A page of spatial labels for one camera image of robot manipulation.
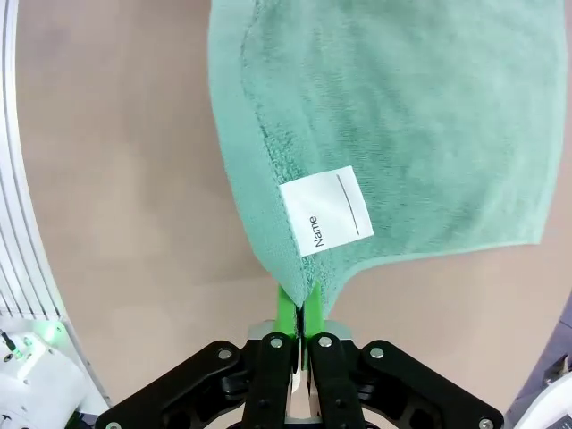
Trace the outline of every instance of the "white ribbed panel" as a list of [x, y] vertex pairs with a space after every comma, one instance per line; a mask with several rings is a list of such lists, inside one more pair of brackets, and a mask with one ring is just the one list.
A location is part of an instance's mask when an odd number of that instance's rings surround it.
[[0, 315], [59, 319], [65, 312], [47, 262], [31, 204], [16, 113], [18, 0], [0, 0]]

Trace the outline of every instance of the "green towel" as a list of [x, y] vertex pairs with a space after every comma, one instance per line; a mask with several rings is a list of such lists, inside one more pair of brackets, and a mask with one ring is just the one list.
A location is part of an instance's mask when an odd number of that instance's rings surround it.
[[[240, 216], [294, 302], [320, 284], [326, 312], [373, 265], [538, 243], [566, 76], [562, 0], [213, 1], [211, 96]], [[301, 257], [280, 185], [348, 165], [374, 235]]]

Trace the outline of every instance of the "towel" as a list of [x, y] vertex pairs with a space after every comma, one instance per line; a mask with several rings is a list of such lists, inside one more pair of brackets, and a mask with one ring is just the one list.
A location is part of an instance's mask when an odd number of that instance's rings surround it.
[[[298, 306], [319, 284], [327, 314], [374, 265], [541, 240], [562, 0], [213, 0], [208, 54], [240, 217]], [[303, 257], [281, 185], [348, 166], [374, 235]]]

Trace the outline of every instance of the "beige table surface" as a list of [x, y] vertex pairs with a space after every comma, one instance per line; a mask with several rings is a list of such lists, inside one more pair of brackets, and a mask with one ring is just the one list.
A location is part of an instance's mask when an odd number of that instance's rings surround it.
[[[207, 0], [21, 0], [30, 192], [64, 302], [114, 400], [210, 341], [242, 344], [274, 314], [275, 284], [249, 248], [217, 145], [208, 12]], [[358, 344], [393, 341], [506, 411], [571, 289], [566, 146], [541, 246], [370, 270], [332, 318]]]

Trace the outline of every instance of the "silver screw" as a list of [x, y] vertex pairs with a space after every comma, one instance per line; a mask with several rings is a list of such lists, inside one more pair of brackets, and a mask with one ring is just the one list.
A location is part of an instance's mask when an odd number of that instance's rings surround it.
[[332, 345], [332, 339], [330, 337], [321, 337], [318, 340], [318, 344], [322, 347], [330, 347]]
[[282, 340], [280, 338], [272, 338], [270, 340], [270, 345], [275, 349], [279, 349], [280, 347], [282, 347]]
[[369, 356], [371, 356], [374, 359], [381, 359], [383, 358], [383, 350], [381, 350], [379, 347], [374, 347], [369, 352]]
[[226, 360], [226, 359], [230, 358], [231, 356], [232, 356], [232, 352], [228, 349], [222, 349], [221, 351], [218, 352], [218, 358], [222, 359], [222, 360]]
[[492, 421], [489, 420], [488, 418], [484, 418], [479, 422], [479, 429], [493, 429], [493, 428], [494, 425], [492, 424]]

